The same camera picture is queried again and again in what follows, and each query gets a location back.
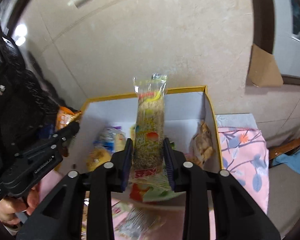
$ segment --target brown cardboard piece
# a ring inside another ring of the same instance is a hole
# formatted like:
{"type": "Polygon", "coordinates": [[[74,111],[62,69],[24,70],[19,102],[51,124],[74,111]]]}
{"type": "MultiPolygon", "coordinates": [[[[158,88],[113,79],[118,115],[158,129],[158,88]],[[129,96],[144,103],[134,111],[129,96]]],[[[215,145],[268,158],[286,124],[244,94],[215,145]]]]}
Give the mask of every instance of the brown cardboard piece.
{"type": "Polygon", "coordinates": [[[274,56],[256,44],[252,45],[248,77],[258,87],[281,87],[283,79],[274,56]]]}

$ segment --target box of snacks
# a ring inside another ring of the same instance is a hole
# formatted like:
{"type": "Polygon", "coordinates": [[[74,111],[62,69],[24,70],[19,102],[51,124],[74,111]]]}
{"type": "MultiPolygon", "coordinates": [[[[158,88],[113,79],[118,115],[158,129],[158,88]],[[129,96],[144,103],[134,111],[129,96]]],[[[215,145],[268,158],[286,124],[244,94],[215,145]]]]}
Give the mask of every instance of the box of snacks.
{"type": "Polygon", "coordinates": [[[206,86],[167,89],[167,76],[134,80],[135,93],[91,98],[83,105],[80,130],[59,172],[83,173],[134,143],[130,183],[115,198],[159,209],[183,209],[185,196],[170,190],[162,141],[207,171],[222,167],[217,125],[206,86]]]}

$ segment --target orange flower print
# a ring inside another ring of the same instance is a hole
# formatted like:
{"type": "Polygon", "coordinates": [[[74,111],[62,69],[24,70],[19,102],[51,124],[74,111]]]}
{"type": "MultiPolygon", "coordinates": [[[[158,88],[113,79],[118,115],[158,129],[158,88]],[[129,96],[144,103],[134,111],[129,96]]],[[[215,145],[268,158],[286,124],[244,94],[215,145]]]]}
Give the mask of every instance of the orange flower print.
{"type": "Polygon", "coordinates": [[[239,136],[239,140],[240,140],[241,143],[246,143],[246,142],[249,141],[249,137],[248,137],[248,135],[246,135],[246,134],[241,134],[241,135],[239,136]]]}

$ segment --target blue cloth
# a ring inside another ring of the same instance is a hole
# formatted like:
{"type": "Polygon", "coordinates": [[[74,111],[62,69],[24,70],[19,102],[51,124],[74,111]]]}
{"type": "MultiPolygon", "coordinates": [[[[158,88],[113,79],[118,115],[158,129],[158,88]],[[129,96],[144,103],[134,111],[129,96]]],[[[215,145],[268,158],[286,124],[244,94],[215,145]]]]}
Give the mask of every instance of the blue cloth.
{"type": "Polygon", "coordinates": [[[272,166],[280,163],[286,164],[289,168],[300,174],[300,149],[293,155],[279,155],[273,160],[272,166]]]}

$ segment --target human hand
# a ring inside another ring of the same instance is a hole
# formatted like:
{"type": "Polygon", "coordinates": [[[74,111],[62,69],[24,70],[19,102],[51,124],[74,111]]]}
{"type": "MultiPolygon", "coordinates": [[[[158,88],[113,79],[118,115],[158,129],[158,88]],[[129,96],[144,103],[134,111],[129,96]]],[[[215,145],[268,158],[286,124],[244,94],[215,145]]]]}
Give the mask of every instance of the human hand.
{"type": "Polygon", "coordinates": [[[27,197],[28,207],[21,199],[12,197],[5,197],[0,201],[0,221],[7,225],[16,225],[20,223],[20,219],[16,217],[15,213],[26,211],[31,215],[34,209],[39,204],[38,187],[33,187],[27,197]]]}

